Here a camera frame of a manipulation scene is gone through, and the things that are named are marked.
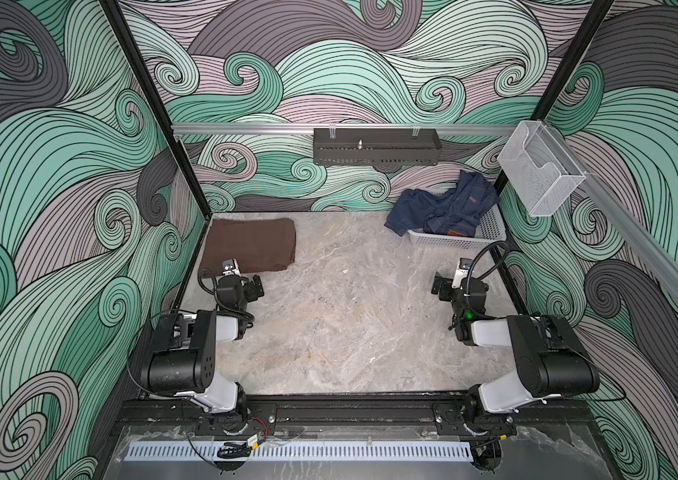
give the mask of gray marble surface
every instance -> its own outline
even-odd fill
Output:
[[[436,271],[453,276],[459,257],[477,250],[414,246],[384,227],[387,212],[214,216],[285,217],[296,225],[295,263],[260,274],[265,296],[248,307],[254,328],[217,344],[217,370],[247,393],[467,389],[514,368],[510,349],[458,342],[450,305],[430,293]],[[476,273],[492,264],[485,255]],[[499,274],[486,281],[487,313],[514,314]],[[214,300],[193,280],[181,306]]]

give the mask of perforated laundry basket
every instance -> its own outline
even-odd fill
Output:
[[[475,229],[475,237],[424,234],[421,230],[409,230],[408,237],[414,245],[440,245],[455,248],[483,248],[496,240],[506,240],[502,214],[499,206],[494,205],[480,219],[480,225]]]
[[[521,121],[498,160],[529,216],[554,214],[584,181],[564,138],[538,120]]]

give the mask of wall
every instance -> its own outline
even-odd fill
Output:
[[[0,478],[93,474],[189,268],[203,219],[134,86],[96,0],[0,0]]]
[[[642,5],[651,0],[621,2]],[[514,124],[589,1],[122,0],[174,122]],[[493,179],[505,138],[445,138],[437,167],[317,167],[311,137],[185,136],[211,208],[387,210],[403,190]]]
[[[606,20],[549,121],[678,263],[678,2]],[[626,390],[591,403],[626,478],[678,478],[678,309],[592,200],[529,218],[501,208],[529,309],[567,316]],[[606,388],[599,398],[618,396]]]

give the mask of black frame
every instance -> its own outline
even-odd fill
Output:
[[[185,274],[174,308],[179,307],[181,297],[191,280],[195,261],[199,254],[205,232],[211,222],[211,208],[203,195],[201,186],[192,171],[190,159],[179,140],[173,135],[171,119],[168,111],[162,104],[157,88],[138,50],[136,41],[125,21],[125,17],[118,4],[118,0],[99,0],[104,13],[112,26],[112,30],[120,43],[123,53],[131,65],[137,82],[139,83],[152,113],[158,121],[163,135],[168,141],[171,153],[174,155],[182,174],[185,176],[190,190],[197,201],[205,218],[205,225],[198,243],[193,252],[191,265]],[[590,46],[598,27],[606,17],[614,0],[594,0],[584,22],[571,41],[564,60],[556,70],[550,84],[544,91],[540,102],[531,116],[531,120],[544,120],[553,105],[564,90],[566,83],[578,67],[581,58]],[[500,194],[507,184],[507,176],[500,172],[494,186]],[[491,250],[495,262],[501,257],[498,248]],[[499,274],[516,306],[518,313],[527,313],[526,305],[520,292],[503,264],[498,267]],[[307,426],[422,426],[438,428],[435,420],[435,407],[449,402],[463,402],[467,392],[382,392],[368,394],[328,394],[328,395],[293,395],[293,396],[248,396],[248,407],[262,415],[264,412],[274,412],[275,426],[285,428],[304,428]],[[129,425],[150,425],[149,418],[161,418],[161,423],[188,425],[199,431],[207,425],[207,418],[201,410],[194,408],[184,400],[152,400],[148,398],[128,400],[123,402],[118,417],[110,432],[107,441],[108,455],[101,459],[100,465],[108,465],[114,447],[118,441],[122,428]],[[600,455],[613,478],[622,478],[621,471],[616,466],[611,451],[596,425],[593,414],[586,403],[573,400],[555,400],[547,405],[539,403],[524,407],[520,413],[513,415],[516,425],[533,426],[544,429],[548,425],[579,423],[587,426],[596,440]],[[465,441],[475,437],[463,437]],[[97,468],[96,478],[101,477],[103,468]]]

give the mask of brown fabric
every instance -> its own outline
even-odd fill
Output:
[[[221,275],[221,262],[234,258],[241,274],[277,272],[294,263],[296,228],[290,218],[214,220],[205,237],[199,271]]]

